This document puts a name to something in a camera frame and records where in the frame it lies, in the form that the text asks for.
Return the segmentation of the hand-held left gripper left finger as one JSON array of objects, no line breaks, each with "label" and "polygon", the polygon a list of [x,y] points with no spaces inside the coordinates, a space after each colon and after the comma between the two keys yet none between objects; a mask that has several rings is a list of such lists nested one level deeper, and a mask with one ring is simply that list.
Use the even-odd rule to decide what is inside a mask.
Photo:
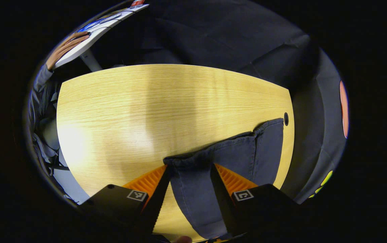
[{"label": "hand-held left gripper left finger", "polygon": [[171,173],[160,166],[124,186],[108,184],[79,205],[101,227],[109,242],[153,243],[157,222]]}]

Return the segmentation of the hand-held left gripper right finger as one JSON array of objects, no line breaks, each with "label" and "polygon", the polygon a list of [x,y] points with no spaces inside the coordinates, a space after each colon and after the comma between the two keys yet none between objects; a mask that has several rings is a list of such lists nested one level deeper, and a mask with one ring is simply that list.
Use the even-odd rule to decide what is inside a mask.
[{"label": "hand-held left gripper right finger", "polygon": [[258,186],[219,164],[211,166],[210,178],[232,236],[267,234],[295,224],[294,214],[300,205],[274,185]]}]

